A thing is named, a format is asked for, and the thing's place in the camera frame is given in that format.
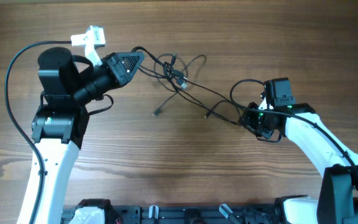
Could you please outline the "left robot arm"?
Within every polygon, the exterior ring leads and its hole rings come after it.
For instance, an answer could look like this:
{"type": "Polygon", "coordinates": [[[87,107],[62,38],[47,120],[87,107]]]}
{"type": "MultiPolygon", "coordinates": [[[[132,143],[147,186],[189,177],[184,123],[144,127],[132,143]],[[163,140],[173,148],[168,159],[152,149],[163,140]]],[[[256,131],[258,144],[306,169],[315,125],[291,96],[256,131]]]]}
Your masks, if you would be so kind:
{"type": "Polygon", "coordinates": [[[143,60],[142,52],[121,52],[92,63],[63,47],[39,55],[43,91],[31,142],[40,156],[32,158],[19,223],[60,223],[70,174],[93,115],[86,104],[128,84],[143,60]]]}

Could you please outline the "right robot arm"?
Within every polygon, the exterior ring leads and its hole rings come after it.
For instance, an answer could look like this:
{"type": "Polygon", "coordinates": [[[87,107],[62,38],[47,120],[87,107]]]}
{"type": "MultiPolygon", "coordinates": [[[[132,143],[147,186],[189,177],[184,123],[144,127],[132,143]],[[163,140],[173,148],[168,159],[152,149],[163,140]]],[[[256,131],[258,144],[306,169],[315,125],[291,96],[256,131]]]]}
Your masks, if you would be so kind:
{"type": "Polygon", "coordinates": [[[307,103],[296,103],[288,78],[261,83],[262,102],[237,105],[239,125],[259,141],[275,131],[296,144],[322,176],[319,197],[277,200],[282,223],[358,223],[358,154],[345,146],[307,103]]]}

